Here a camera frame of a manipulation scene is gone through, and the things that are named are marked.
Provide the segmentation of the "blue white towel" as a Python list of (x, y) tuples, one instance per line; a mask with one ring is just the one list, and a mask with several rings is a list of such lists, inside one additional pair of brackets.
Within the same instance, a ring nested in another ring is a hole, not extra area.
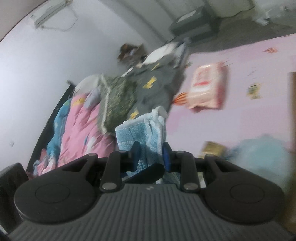
[(134, 142), (139, 142), (141, 151), (134, 172), (127, 172), (132, 177), (152, 164), (163, 164), (162, 145), (166, 141), (166, 119), (168, 113), (158, 106), (150, 113), (143, 114), (133, 120), (124, 121), (115, 128), (119, 150), (128, 151)]

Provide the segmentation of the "gold foil packet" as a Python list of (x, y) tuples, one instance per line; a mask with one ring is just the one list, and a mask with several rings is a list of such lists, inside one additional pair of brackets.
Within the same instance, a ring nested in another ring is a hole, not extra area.
[(217, 157), (223, 157), (226, 151), (226, 147), (224, 145), (218, 144), (216, 142), (206, 141), (201, 149), (199, 154), (200, 158), (204, 158), (205, 155), (214, 155)]

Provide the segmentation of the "pink blue cartoon quilt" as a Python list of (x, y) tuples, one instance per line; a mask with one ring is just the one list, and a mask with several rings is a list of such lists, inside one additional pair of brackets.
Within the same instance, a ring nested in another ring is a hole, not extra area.
[(33, 164), (34, 177), (86, 154), (95, 153), (103, 158), (114, 151), (114, 138), (104, 135), (97, 126), (100, 104), (98, 87), (65, 101), (53, 121), (53, 137)]

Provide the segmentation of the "green patterned pillow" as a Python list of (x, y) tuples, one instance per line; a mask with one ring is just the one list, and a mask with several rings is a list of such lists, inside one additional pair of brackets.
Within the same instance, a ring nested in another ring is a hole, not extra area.
[(126, 77), (101, 75), (100, 107), (97, 125), (104, 135), (114, 135), (115, 128), (127, 120), (130, 109), (137, 102), (136, 82)]

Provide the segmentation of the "pink wet wipes pack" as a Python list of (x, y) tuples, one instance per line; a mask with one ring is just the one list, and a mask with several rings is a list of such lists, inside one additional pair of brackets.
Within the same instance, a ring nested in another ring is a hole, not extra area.
[(216, 62), (199, 66), (187, 93), (188, 108), (220, 109), (226, 96), (227, 66)]

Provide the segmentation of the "dark grey patterned duvet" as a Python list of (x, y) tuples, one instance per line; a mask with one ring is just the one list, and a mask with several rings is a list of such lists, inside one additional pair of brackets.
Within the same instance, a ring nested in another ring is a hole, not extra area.
[(170, 111), (173, 97), (184, 80), (188, 56), (188, 43), (170, 42), (151, 52), (142, 64), (123, 75), (137, 84), (137, 101), (127, 114), (128, 120), (150, 113), (158, 106)]

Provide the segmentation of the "brown cardboard box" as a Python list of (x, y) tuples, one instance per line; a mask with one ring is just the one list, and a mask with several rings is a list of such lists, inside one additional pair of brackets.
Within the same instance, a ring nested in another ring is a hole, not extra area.
[(289, 94), (288, 100), (290, 111), (290, 126), (291, 126), (291, 154), (292, 154), (292, 177), (290, 178), (290, 190), (285, 206), (285, 214), (283, 215), (284, 226), (295, 233), (295, 72), (291, 72), (289, 76)]

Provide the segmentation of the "dark grey storage bin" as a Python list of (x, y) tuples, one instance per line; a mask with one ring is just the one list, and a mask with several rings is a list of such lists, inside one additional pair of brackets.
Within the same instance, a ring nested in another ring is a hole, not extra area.
[(174, 21), (170, 32), (177, 41), (203, 42), (215, 37), (219, 32), (219, 20), (201, 6)]

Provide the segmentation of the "white air conditioner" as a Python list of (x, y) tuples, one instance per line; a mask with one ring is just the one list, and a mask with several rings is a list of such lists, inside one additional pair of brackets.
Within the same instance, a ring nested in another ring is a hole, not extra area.
[(50, 0), (38, 7), (29, 17), (29, 24), (34, 28), (45, 28), (44, 23), (53, 15), (72, 3), (68, 0)]

